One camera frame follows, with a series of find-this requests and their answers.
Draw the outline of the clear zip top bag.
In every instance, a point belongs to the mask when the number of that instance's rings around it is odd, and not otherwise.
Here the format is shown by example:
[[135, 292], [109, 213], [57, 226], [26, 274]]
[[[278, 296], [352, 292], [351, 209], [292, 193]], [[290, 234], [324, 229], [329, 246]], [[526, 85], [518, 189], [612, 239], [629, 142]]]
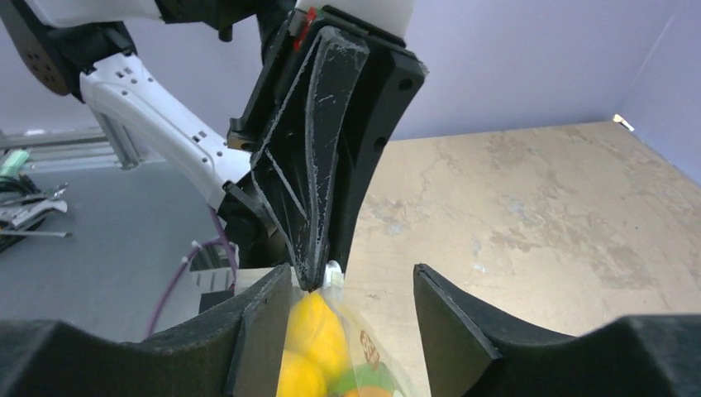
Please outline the clear zip top bag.
[[343, 298], [345, 276], [326, 264], [322, 285], [291, 304], [278, 396], [415, 396], [406, 371]]

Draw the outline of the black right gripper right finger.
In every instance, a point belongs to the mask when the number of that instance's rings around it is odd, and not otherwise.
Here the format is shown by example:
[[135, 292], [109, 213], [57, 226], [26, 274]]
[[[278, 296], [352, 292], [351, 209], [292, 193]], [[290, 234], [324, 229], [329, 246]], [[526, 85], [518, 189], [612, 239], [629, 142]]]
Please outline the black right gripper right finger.
[[627, 315], [574, 337], [514, 317], [426, 264], [413, 293], [435, 396], [697, 396], [700, 317]]

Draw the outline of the orange fruit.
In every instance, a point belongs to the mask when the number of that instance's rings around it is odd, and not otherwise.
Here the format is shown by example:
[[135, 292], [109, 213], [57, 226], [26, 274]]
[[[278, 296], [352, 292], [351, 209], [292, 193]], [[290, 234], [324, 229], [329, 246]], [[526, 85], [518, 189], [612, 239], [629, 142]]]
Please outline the orange fruit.
[[379, 386], [365, 385], [346, 391], [342, 397], [393, 397], [393, 391]]

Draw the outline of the yellow mango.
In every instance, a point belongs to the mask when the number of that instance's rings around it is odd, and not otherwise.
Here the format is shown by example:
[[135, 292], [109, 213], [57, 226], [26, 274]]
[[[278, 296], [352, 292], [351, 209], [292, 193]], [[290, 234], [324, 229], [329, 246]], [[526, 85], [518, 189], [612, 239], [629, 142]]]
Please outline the yellow mango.
[[285, 346], [316, 363], [329, 383], [351, 366], [341, 320], [318, 292], [305, 294], [291, 308]]

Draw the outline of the green ridged squash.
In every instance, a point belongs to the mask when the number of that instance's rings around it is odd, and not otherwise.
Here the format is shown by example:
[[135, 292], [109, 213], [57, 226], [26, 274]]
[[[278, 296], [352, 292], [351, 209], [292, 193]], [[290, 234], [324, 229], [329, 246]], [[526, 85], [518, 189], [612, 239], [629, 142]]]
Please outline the green ridged squash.
[[384, 363], [380, 363], [377, 367], [371, 364], [362, 364], [344, 371], [329, 387], [328, 396], [342, 396], [350, 389], [365, 385], [379, 386], [386, 390], [391, 390], [393, 391], [393, 396], [399, 390], [397, 381]]

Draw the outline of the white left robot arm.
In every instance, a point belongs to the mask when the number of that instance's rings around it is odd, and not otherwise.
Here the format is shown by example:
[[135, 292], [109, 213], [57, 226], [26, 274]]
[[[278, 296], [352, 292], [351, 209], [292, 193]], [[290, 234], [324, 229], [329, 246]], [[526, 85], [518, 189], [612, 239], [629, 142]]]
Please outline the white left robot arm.
[[[4, 1], [17, 53], [84, 103], [120, 159], [138, 136], [227, 223], [244, 267], [290, 264], [305, 291], [341, 285], [385, 144], [426, 69], [406, 47], [412, 1]], [[262, 70], [219, 136], [140, 59], [126, 21], [202, 23], [221, 41], [255, 17]]]

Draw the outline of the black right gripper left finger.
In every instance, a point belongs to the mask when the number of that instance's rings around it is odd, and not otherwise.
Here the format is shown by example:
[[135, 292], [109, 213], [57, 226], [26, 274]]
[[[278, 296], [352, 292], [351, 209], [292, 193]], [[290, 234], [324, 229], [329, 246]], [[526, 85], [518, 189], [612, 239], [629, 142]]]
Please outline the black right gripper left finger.
[[142, 342], [49, 320], [1, 324], [4, 396], [273, 396], [292, 292], [287, 265]]

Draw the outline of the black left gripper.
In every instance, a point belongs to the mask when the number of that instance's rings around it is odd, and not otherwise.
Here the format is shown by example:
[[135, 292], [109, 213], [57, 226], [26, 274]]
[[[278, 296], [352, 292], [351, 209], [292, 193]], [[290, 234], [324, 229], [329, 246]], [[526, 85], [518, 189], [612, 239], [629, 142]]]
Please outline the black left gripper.
[[[231, 39], [233, 25], [254, 16], [265, 54], [295, 3], [155, 4], [164, 22], [201, 22], [221, 41]], [[279, 30], [227, 136], [250, 157], [243, 179], [227, 186], [227, 237], [243, 265], [288, 263], [306, 291], [321, 286], [328, 258], [347, 268], [380, 156], [424, 79], [413, 53], [370, 54], [362, 37], [340, 27], [314, 27], [300, 36]]]

